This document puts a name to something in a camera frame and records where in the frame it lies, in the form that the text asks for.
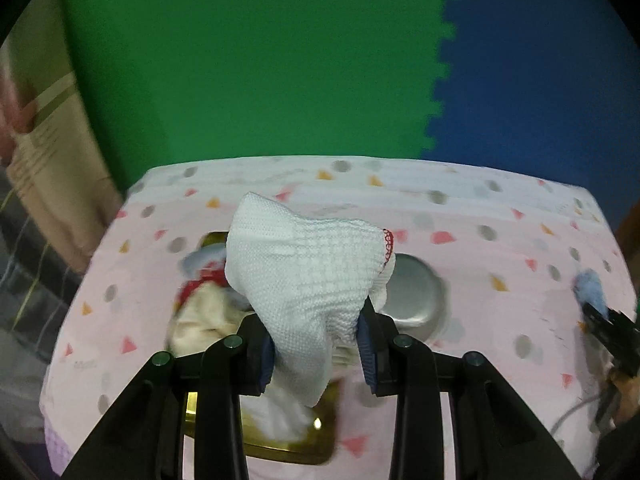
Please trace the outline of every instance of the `metal bowl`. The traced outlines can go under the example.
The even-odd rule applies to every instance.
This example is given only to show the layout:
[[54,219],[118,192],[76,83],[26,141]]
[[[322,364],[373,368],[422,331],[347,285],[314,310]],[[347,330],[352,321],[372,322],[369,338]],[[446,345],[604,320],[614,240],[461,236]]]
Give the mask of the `metal bowl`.
[[446,297],[444,282],[430,266],[410,254],[396,254],[380,312],[390,316],[400,332],[426,341],[446,323]]

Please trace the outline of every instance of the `white towel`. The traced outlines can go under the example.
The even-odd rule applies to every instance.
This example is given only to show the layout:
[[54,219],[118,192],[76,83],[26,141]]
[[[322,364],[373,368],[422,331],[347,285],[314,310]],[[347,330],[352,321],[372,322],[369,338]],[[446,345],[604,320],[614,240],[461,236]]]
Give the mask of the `white towel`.
[[278,383],[307,406],[328,384],[336,343],[355,344],[367,295],[384,306],[394,264],[390,232],[304,218],[254,193],[241,200],[226,242],[226,279],[273,338]]

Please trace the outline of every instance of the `light blue cloth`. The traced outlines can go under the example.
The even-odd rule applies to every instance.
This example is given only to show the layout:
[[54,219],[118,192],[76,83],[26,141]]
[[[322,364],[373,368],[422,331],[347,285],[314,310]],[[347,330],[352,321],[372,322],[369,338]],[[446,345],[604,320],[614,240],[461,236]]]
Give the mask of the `light blue cloth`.
[[575,299],[580,306],[589,303],[604,319],[609,319],[609,310],[604,299],[600,278],[593,269],[584,270],[574,280]]

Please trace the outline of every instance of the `orange triangle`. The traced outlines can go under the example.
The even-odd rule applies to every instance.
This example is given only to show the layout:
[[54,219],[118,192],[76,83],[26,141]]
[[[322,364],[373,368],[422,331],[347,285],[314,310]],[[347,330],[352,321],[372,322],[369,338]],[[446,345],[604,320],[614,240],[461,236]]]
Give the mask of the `orange triangle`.
[[368,182],[369,182],[370,186],[379,186],[379,187],[384,186],[384,184],[382,184],[382,181],[378,177],[376,177],[375,175],[371,175],[369,177],[369,181]]
[[318,176],[316,176],[318,180],[333,180],[334,176],[325,170],[318,171]]
[[368,438],[369,437],[367,435],[347,438],[342,441],[342,445],[347,448],[354,457],[359,458],[364,452],[364,447]]
[[127,354],[129,352],[133,352],[134,350],[137,350],[138,347],[135,345],[135,343],[127,336],[125,336],[125,338],[122,340],[122,352],[123,354]]
[[504,281],[498,278],[498,276],[495,276],[494,274],[491,275],[491,286],[494,288],[494,290],[497,290],[498,292],[509,291]]

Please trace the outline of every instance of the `green foam mat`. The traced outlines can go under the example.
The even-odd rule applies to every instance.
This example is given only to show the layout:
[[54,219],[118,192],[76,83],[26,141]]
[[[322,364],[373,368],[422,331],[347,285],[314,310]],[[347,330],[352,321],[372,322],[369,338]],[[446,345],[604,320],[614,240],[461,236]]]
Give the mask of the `green foam mat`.
[[249,155],[418,158],[447,75],[445,0],[63,0],[118,186]]

